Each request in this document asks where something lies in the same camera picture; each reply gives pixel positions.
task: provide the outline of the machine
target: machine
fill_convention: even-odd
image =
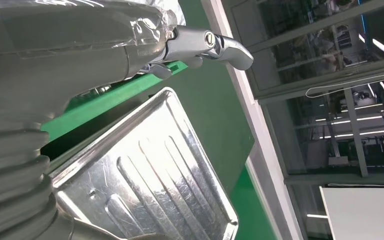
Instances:
[[[119,239],[57,209],[41,125],[98,86],[138,73],[170,77],[166,62],[253,63],[237,41],[172,17],[124,1],[0,0],[0,240]]]

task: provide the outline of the bolt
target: bolt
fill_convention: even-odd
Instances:
[[[214,45],[216,45],[216,36],[214,36],[214,33],[210,32],[210,31],[207,31],[205,33],[205,44],[209,48],[213,48]]]

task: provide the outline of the stainless steel tray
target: stainless steel tray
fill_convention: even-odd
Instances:
[[[171,88],[51,174],[58,207],[121,238],[232,240],[238,218]]]

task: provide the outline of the plastic wrap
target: plastic wrap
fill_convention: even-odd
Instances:
[[[176,25],[171,10],[121,0],[0,0],[0,54],[157,44]]]
[[[163,9],[164,11],[173,11],[176,15],[178,25],[186,25],[185,15],[178,0],[126,0],[132,3],[146,4]]]

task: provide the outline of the white board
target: white board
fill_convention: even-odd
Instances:
[[[384,188],[320,188],[335,240],[384,240]]]

